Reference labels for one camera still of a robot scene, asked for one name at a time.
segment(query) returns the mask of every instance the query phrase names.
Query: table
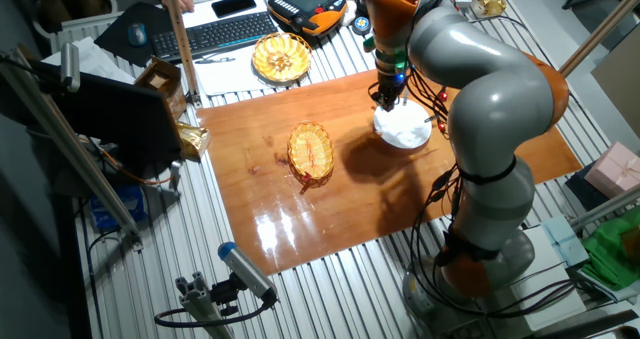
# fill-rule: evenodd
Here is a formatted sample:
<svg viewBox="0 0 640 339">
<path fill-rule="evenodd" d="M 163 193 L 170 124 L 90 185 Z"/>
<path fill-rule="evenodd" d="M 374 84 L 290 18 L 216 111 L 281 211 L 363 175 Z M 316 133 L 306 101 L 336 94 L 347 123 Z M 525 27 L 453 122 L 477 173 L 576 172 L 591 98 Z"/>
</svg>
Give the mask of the table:
<svg viewBox="0 0 640 339">
<path fill-rule="evenodd" d="M 265 273 L 411 227 L 433 181 L 455 163 L 435 123 L 429 142 L 409 153 L 373 133 L 375 106 L 366 88 L 376 80 L 371 70 L 198 111 L 211 132 L 209 156 L 236 243 Z M 457 92 L 449 90 L 447 106 Z M 326 128 L 335 163 L 326 185 L 304 193 L 287 165 L 291 129 L 301 120 Z M 581 169 L 555 127 L 516 154 L 536 183 Z M 450 212 L 444 200 L 429 206 L 427 218 Z"/>
<path fill-rule="evenodd" d="M 516 3 L 507 2 L 504 15 L 523 21 Z M 51 48 L 57 52 L 66 41 L 87 36 L 95 39 L 116 18 L 117 15 L 105 15 L 65 23 L 63 30 L 52 36 Z M 535 39 L 519 26 L 502 21 L 476 25 L 489 35 L 548 62 Z M 312 43 L 316 48 L 313 65 L 317 70 L 300 86 L 374 69 L 373 57 L 358 49 L 362 40 L 343 28 L 331 39 Z M 142 73 L 143 68 L 111 57 L 131 75 Z M 281 90 L 211 97 L 204 100 L 203 106 L 252 100 L 276 91 Z M 197 125 L 195 108 L 189 106 L 182 119 Z M 571 99 L 557 127 L 581 165 L 595 160 L 610 144 L 579 98 Z M 167 174 L 158 172 L 157 176 Z M 80 250 L 93 337 L 206 337 L 202 330 L 173 331 L 153 323 L 154 313 L 179 307 L 175 278 L 188 277 L 200 270 L 211 284 L 225 280 L 229 274 L 215 251 L 220 243 L 234 237 L 208 154 L 200 163 L 185 162 L 181 174 L 179 198 L 164 186 L 161 193 L 155 188 L 146 190 L 151 218 L 140 226 L 145 248 L 140 253 L 120 247 L 115 240 L 99 243 L 89 256 Z M 560 190 L 566 179 L 567 176 L 563 176 L 536 186 L 527 225 L 563 213 L 575 216 L 583 212 L 579 204 Z M 81 248 L 86 248 L 100 235 L 86 215 L 76 218 L 75 224 Z M 444 218 L 423 226 L 424 246 L 430 255 L 443 244 L 440 231 L 444 228 Z M 401 231 L 270 275 L 280 302 L 274 311 L 233 324 L 236 337 L 420 337 L 422 329 L 405 310 L 401 296 L 404 266 L 408 263 L 408 237 L 407 231 Z M 94 278 L 88 275 L 89 264 L 96 273 Z M 245 314 L 255 310 L 258 303 L 251 295 L 242 293 L 239 306 Z"/>
</svg>

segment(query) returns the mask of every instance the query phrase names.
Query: smartphone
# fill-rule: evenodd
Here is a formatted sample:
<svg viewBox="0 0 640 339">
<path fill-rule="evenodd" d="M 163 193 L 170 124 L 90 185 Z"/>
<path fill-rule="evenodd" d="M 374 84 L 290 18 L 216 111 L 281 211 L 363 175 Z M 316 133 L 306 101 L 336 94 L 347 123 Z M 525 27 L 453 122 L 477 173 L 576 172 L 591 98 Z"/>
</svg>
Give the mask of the smartphone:
<svg viewBox="0 0 640 339">
<path fill-rule="evenodd" d="M 254 0 L 220 0 L 211 4 L 211 8 L 218 18 L 224 18 L 255 7 L 256 2 Z"/>
</svg>

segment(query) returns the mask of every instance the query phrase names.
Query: person's hand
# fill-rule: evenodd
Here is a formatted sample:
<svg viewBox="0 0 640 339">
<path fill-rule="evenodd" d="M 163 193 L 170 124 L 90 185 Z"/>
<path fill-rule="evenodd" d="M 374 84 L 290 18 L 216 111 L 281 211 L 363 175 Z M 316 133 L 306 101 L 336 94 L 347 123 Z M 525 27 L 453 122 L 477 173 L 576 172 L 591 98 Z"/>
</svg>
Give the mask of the person's hand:
<svg viewBox="0 0 640 339">
<path fill-rule="evenodd" d="M 167 0 L 160 0 L 162 5 L 167 6 Z M 193 0 L 178 0 L 178 4 L 180 4 L 180 10 L 182 12 L 193 12 L 195 10 L 193 6 Z"/>
</svg>

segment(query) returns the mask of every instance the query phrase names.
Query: orange controller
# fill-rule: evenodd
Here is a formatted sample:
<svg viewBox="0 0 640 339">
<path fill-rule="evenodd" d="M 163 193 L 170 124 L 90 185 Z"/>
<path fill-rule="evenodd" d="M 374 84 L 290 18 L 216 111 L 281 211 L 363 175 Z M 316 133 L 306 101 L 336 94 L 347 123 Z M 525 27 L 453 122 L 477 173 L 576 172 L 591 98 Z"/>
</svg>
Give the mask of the orange controller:
<svg viewBox="0 0 640 339">
<path fill-rule="evenodd" d="M 267 4 L 278 20 L 311 36 L 328 32 L 347 8 L 346 0 L 268 0 Z"/>
</svg>

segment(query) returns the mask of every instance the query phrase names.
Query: round wicker basket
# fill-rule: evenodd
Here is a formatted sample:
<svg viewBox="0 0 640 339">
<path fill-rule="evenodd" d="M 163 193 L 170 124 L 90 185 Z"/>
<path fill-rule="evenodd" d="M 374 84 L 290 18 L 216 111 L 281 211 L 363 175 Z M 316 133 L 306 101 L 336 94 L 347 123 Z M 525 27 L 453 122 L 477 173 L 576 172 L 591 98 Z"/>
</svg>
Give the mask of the round wicker basket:
<svg viewBox="0 0 640 339">
<path fill-rule="evenodd" d="M 333 170 L 333 143 L 317 123 L 302 122 L 289 138 L 289 162 L 303 180 L 322 180 Z"/>
<path fill-rule="evenodd" d="M 280 83 L 296 80 L 309 70 L 311 47 L 295 34 L 269 34 L 256 43 L 252 63 L 268 80 Z"/>
</svg>

